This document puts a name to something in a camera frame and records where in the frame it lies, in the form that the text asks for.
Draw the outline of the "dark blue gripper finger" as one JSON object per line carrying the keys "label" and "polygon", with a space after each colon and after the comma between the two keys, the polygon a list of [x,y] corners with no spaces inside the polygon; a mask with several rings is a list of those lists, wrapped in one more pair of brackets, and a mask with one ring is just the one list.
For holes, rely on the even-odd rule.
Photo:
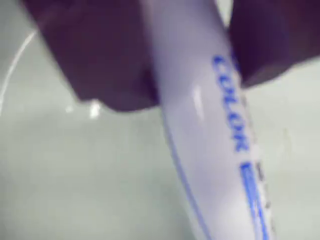
{"label": "dark blue gripper finger", "polygon": [[98,100],[117,112],[158,105],[142,1],[21,4],[79,100]]}
{"label": "dark blue gripper finger", "polygon": [[242,85],[265,83],[320,55],[320,2],[235,0],[228,33]]}

